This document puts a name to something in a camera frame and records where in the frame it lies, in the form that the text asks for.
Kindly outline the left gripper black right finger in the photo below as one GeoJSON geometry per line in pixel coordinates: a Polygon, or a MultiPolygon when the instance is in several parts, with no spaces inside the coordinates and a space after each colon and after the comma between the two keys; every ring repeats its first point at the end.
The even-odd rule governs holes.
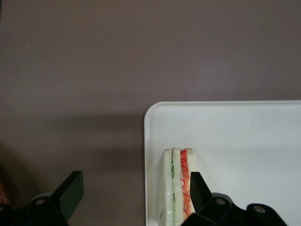
{"type": "Polygon", "coordinates": [[[199,172],[190,175],[190,197],[195,213],[183,226],[285,226],[270,206],[251,203],[245,210],[224,194],[212,193],[199,172]]]}

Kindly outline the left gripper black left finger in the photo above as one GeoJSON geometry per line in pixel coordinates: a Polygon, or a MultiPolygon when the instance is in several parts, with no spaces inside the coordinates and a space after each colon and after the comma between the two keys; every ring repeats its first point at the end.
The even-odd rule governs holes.
{"type": "Polygon", "coordinates": [[[0,205],[2,226],[67,226],[84,196],[83,172],[72,172],[50,195],[39,195],[25,206],[13,210],[0,205]]]}

